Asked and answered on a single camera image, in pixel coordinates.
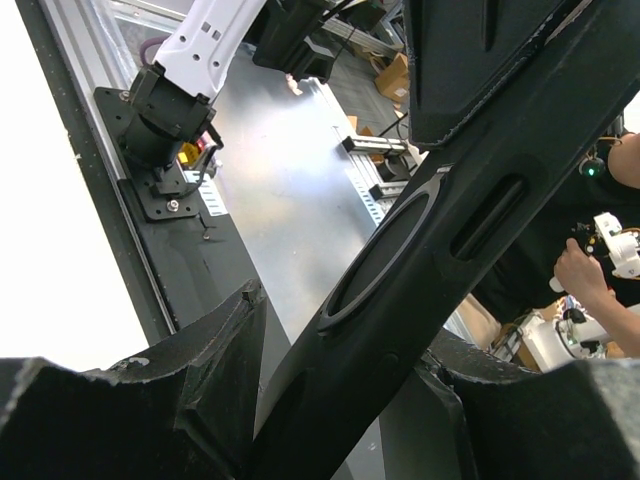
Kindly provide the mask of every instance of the black cable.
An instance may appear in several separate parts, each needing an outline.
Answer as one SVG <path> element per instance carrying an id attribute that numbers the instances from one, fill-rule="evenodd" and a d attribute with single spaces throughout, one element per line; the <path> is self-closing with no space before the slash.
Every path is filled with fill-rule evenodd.
<path id="1" fill-rule="evenodd" d="M 224 148 L 224 142 L 222 141 L 222 137 L 220 136 L 220 134 L 212 124 L 209 124 L 207 126 L 207 133 L 211 136 L 215 144 L 210 145 L 200 154 L 200 157 L 198 158 L 198 160 L 196 160 L 196 165 L 202 162 L 202 168 L 200 168 L 200 174 L 198 176 L 198 180 L 193 184 L 189 184 L 189 186 L 185 189 L 184 192 L 182 192 L 177 197 L 175 197 L 177 199 L 186 198 L 192 193 L 198 191 L 198 189 L 204 183 L 204 175 L 207 172 L 207 168 L 211 164 L 211 161 L 213 160 L 215 153 L 218 150 L 222 150 Z M 213 170 L 213 174 L 211 175 L 211 180 L 215 178 L 217 172 L 218 172 L 218 168 L 216 167 Z"/>
<path id="2" fill-rule="evenodd" d="M 399 122 L 396 123 L 396 133 L 398 134 L 398 139 L 405 141 L 407 140 L 407 137 L 403 137 L 402 134 L 400 133 L 400 126 L 403 126 L 405 128 L 409 128 L 409 126 Z"/>
<path id="3" fill-rule="evenodd" d="M 204 152 L 202 152 L 201 157 L 204 156 L 204 162 L 202 163 L 202 168 L 200 169 L 200 174 L 198 176 L 198 180 L 195 183 L 190 183 L 187 186 L 187 188 L 185 189 L 184 192 L 178 194 L 175 197 L 176 199 L 186 198 L 189 195 L 191 195 L 191 194 L 193 194 L 193 193 L 198 191 L 198 189 L 204 183 L 204 175 L 207 172 L 207 167 L 211 163 L 211 160 L 213 160 L 213 156 L 214 156 L 214 154 L 216 153 L 217 150 L 218 150 L 218 146 L 217 145 L 211 145 Z"/>
<path id="4" fill-rule="evenodd" d="M 340 56 L 342 51 L 345 49 L 345 47 L 347 46 L 347 43 L 349 43 L 349 40 L 351 40 L 351 37 L 353 36 L 356 30 L 357 30 L 356 27 L 353 27 L 353 30 L 351 30 L 351 33 L 349 34 L 347 39 L 340 44 L 340 50 L 338 50 L 338 53 L 336 53 L 336 57 L 333 60 L 334 62 L 338 60 L 338 57 Z"/>
<path id="5" fill-rule="evenodd" d="M 397 125 L 400 124 L 400 122 L 402 120 L 404 120 L 405 118 L 407 118 L 407 116 L 409 115 L 409 112 L 406 112 L 404 115 L 402 115 L 401 117 L 399 117 L 397 120 L 395 120 L 391 125 L 389 125 L 387 128 L 385 128 L 383 131 L 381 131 L 378 134 L 378 137 L 383 137 L 385 133 L 387 133 L 389 130 L 391 130 L 393 127 L 396 127 Z"/>
<path id="6" fill-rule="evenodd" d="M 222 137 L 220 136 L 220 134 L 216 130 L 216 127 L 213 126 L 213 124 L 211 124 L 211 123 L 209 124 L 209 126 L 207 127 L 207 133 L 211 136 L 213 141 L 216 142 L 217 149 L 218 150 L 222 150 L 224 148 L 224 143 L 222 142 Z"/>
<path id="7" fill-rule="evenodd" d="M 555 329 L 556 329 L 556 333 L 558 334 L 558 338 L 560 339 L 560 343 L 562 344 L 564 349 L 567 351 L 569 355 L 571 355 L 573 358 L 577 360 L 577 357 L 571 352 L 571 350 L 569 350 L 569 347 L 567 347 L 567 344 L 564 343 L 564 340 L 562 339 L 562 333 L 560 332 L 560 321 L 556 322 Z"/>

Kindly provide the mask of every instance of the white robotic device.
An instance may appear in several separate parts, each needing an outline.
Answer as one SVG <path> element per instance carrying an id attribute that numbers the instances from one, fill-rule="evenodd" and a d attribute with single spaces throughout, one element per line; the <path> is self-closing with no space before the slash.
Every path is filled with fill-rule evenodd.
<path id="1" fill-rule="evenodd" d="M 620 278 L 633 279 L 640 276 L 640 237 L 638 232 L 625 232 L 618 219 L 610 213 L 594 218 L 597 235 L 609 250 L 609 258 L 615 267 L 613 274 Z M 555 292 L 563 292 L 557 278 L 549 285 Z M 640 305 L 630 310 L 638 311 Z M 533 316 L 523 326 L 522 340 L 543 372 L 553 370 L 575 359 L 603 358 L 604 345 L 611 338 L 602 326 L 582 312 L 583 318 L 556 318 L 551 322 Z"/>
<path id="2" fill-rule="evenodd" d="M 624 232 L 622 225 L 610 213 L 594 217 L 596 232 L 609 250 L 609 258 L 615 270 L 612 272 L 620 278 L 640 276 L 639 237 L 635 232 Z M 556 277 L 549 282 L 554 292 L 564 292 L 564 288 Z"/>
<path id="3" fill-rule="evenodd" d="M 266 0 L 195 0 L 155 61 L 165 77 L 184 91 L 215 100 L 231 61 Z"/>

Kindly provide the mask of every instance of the floor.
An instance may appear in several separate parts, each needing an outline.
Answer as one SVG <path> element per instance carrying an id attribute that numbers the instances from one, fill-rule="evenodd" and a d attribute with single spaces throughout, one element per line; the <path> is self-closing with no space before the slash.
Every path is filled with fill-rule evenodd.
<path id="1" fill-rule="evenodd" d="M 406 112 L 407 104 L 396 108 L 392 100 L 378 93 L 374 83 L 377 73 L 369 61 L 355 54 L 349 46 L 342 48 L 342 45 L 333 39 L 323 38 L 318 43 L 330 48 L 337 56 L 328 84 L 344 112 L 358 117 L 358 132 L 368 126 L 378 135 L 398 119 L 396 110 Z M 398 129 L 401 136 L 406 137 L 407 121 L 403 121 Z M 396 129 L 392 129 L 385 136 L 400 137 Z"/>

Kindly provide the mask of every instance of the cardboard box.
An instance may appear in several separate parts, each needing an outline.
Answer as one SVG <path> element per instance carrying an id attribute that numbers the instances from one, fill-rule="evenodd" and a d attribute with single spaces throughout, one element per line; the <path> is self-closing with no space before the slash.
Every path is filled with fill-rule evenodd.
<path id="1" fill-rule="evenodd" d="M 362 135 L 363 137 L 375 137 L 375 135 L 373 134 L 373 130 L 371 130 L 369 126 L 363 127 L 358 135 Z M 380 165 L 384 163 L 384 155 L 380 155 L 379 153 L 370 154 L 369 158 L 374 165 Z"/>
<path id="2" fill-rule="evenodd" d="M 375 79 L 380 95 L 403 103 L 409 98 L 409 60 L 399 53 Z"/>
<path id="3" fill-rule="evenodd" d="M 347 119 L 349 120 L 349 123 L 351 124 L 353 129 L 357 131 L 358 130 L 358 117 L 356 117 L 355 115 L 347 115 Z"/>

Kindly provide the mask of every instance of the cable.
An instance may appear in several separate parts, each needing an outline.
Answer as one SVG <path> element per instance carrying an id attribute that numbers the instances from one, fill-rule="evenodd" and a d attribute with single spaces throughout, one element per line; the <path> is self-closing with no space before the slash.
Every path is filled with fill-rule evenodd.
<path id="1" fill-rule="evenodd" d="M 560 322 L 561 321 L 565 321 L 566 322 L 566 320 L 558 320 L 556 322 L 556 324 L 555 324 L 555 327 L 554 327 L 555 330 L 556 330 L 556 333 L 558 334 L 558 338 L 560 339 L 560 343 L 562 344 L 564 349 L 567 351 L 567 353 L 577 360 L 577 357 L 573 354 L 573 352 L 571 350 L 569 350 L 569 347 L 567 347 L 567 344 L 564 343 L 564 339 L 562 338 L 562 333 L 560 332 Z"/>
<path id="2" fill-rule="evenodd" d="M 196 160 L 196 163 L 199 163 L 203 157 L 204 157 L 204 161 L 202 163 L 202 168 L 200 169 L 200 174 L 198 175 L 198 180 L 195 183 L 189 184 L 189 186 L 185 189 L 184 192 L 176 195 L 175 196 L 176 199 L 186 198 L 192 193 L 195 193 L 198 191 L 198 189 L 204 183 L 204 175 L 207 171 L 207 167 L 211 163 L 211 160 L 213 160 L 213 156 L 216 153 L 216 150 L 218 150 L 217 145 L 210 145 L 209 147 L 207 147 L 206 150 L 204 150 L 200 154 L 200 157 L 198 158 L 198 160 Z"/>
<path id="3" fill-rule="evenodd" d="M 215 129 L 215 127 L 212 124 L 209 124 L 207 126 L 207 133 L 211 136 L 211 138 L 213 139 L 213 141 L 215 142 L 214 145 L 209 145 L 205 150 L 203 150 L 203 152 L 200 154 L 200 156 L 198 157 L 198 159 L 196 160 L 196 165 L 198 165 L 200 162 L 202 162 L 202 168 L 200 168 L 200 174 L 198 175 L 198 181 L 190 184 L 184 192 L 182 192 L 181 194 L 179 194 L 178 196 L 176 196 L 176 199 L 181 199 L 181 198 L 186 198 L 189 195 L 191 195 L 194 192 L 197 192 L 198 189 L 202 186 L 202 184 L 204 183 L 204 176 L 207 172 L 207 168 L 209 167 L 209 164 L 211 164 L 211 161 L 213 160 L 213 157 L 215 155 L 215 153 L 218 150 L 222 150 L 224 148 L 224 142 L 222 141 L 222 137 L 220 136 L 220 134 L 218 133 L 218 131 Z M 211 175 L 211 180 L 213 180 L 216 177 L 216 173 L 218 172 L 218 167 L 216 166 L 213 170 L 213 174 Z"/>
<path id="4" fill-rule="evenodd" d="M 169 38 L 168 35 L 163 35 L 162 37 L 153 37 L 142 42 L 142 45 L 140 45 L 140 50 L 138 51 L 142 65 L 144 65 L 145 67 L 149 66 L 149 62 L 147 61 L 147 51 L 151 47 L 162 45 L 167 38 Z"/>
<path id="5" fill-rule="evenodd" d="M 349 34 L 347 39 L 340 44 L 340 50 L 338 50 L 338 53 L 336 53 L 336 56 L 333 59 L 334 62 L 338 60 L 338 57 L 340 56 L 342 51 L 345 49 L 345 47 L 347 46 L 347 43 L 349 43 L 349 40 L 351 40 L 351 37 L 353 36 L 356 30 L 357 30 L 356 27 L 353 27 L 353 30 L 351 30 L 351 33 Z"/>
<path id="6" fill-rule="evenodd" d="M 400 133 L 400 125 L 402 125 L 405 128 L 409 128 L 409 126 L 405 125 L 404 123 L 400 123 L 400 122 L 396 123 L 396 133 L 398 134 L 398 138 L 400 140 L 407 140 L 408 137 L 403 137 L 402 134 Z"/>
<path id="7" fill-rule="evenodd" d="M 400 122 L 402 122 L 402 120 L 404 120 L 405 118 L 407 118 L 407 116 L 409 115 L 409 112 L 406 112 L 405 114 L 403 114 L 401 117 L 399 117 L 397 120 L 394 120 L 394 122 L 389 125 L 387 128 L 385 128 L 383 131 L 381 131 L 378 134 L 378 137 L 384 137 L 384 135 L 391 130 L 393 127 L 397 126 L 398 124 L 400 124 Z"/>

